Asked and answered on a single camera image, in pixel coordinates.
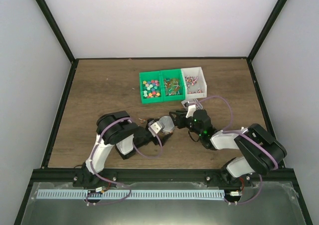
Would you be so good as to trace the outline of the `round grey metal lid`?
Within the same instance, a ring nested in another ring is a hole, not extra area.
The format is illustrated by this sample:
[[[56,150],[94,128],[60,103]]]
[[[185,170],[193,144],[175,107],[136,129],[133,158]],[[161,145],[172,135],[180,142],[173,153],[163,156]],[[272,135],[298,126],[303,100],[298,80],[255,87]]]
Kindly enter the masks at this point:
[[[162,116],[159,121],[163,125],[163,130],[172,130],[175,128],[174,122],[170,116]]]

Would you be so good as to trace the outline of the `lilac slotted plastic scoop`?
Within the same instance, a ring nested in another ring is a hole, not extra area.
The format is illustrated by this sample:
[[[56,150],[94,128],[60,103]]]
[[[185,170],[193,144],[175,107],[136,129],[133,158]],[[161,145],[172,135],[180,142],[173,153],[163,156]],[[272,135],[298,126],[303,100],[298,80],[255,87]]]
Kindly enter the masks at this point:
[[[203,109],[202,104],[198,101],[197,98],[188,98],[183,101],[181,101],[182,106],[184,109],[188,109],[189,106],[195,105],[197,110]]]

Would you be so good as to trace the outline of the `green bin candies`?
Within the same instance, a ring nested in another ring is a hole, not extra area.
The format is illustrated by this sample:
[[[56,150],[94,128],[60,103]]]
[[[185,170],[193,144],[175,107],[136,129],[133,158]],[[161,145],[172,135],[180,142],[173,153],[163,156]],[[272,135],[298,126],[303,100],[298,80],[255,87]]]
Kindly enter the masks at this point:
[[[147,71],[139,74],[142,104],[163,102],[163,82],[160,71]]]
[[[164,102],[182,101],[186,97],[186,86],[181,69],[160,71],[161,91]]]

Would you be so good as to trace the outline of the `white bin striped candies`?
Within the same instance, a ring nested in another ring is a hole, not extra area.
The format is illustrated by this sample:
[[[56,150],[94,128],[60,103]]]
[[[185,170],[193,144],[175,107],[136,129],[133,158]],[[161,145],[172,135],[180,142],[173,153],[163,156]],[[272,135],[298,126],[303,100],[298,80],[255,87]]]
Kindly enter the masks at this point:
[[[181,69],[185,83],[186,99],[201,99],[207,97],[207,84],[201,67]]]

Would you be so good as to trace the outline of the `clear plastic round container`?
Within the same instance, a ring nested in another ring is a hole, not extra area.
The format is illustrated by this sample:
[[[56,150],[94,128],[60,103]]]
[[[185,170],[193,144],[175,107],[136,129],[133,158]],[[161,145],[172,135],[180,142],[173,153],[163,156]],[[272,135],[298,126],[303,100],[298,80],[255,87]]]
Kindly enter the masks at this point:
[[[162,131],[161,131],[161,134],[162,134],[163,136],[172,135],[173,133],[174,133],[174,129],[172,129],[172,130],[162,130]]]

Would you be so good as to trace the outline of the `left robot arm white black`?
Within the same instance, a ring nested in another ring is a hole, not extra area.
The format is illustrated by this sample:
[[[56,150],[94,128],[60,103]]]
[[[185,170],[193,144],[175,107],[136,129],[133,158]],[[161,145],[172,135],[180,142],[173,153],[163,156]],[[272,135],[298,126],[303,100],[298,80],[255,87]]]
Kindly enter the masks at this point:
[[[132,121],[126,111],[101,116],[97,120],[96,141],[88,159],[82,165],[82,181],[96,187],[102,181],[101,171],[113,147],[123,159],[134,155],[140,147],[153,142],[163,146],[172,133],[161,135],[164,124],[159,119],[149,119],[145,127]]]

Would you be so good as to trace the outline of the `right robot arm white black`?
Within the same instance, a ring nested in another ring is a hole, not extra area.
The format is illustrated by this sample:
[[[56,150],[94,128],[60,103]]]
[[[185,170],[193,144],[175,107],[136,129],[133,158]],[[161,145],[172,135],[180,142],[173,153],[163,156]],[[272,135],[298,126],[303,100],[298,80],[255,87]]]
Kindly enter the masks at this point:
[[[174,125],[187,128],[188,134],[195,133],[203,147],[209,150],[239,150],[242,156],[227,162],[220,169],[222,182],[234,186],[239,178],[250,173],[267,175],[277,170],[279,163],[286,157],[287,150],[260,124],[239,130],[217,130],[211,123],[206,110],[196,110],[190,114],[186,110],[169,112]]]

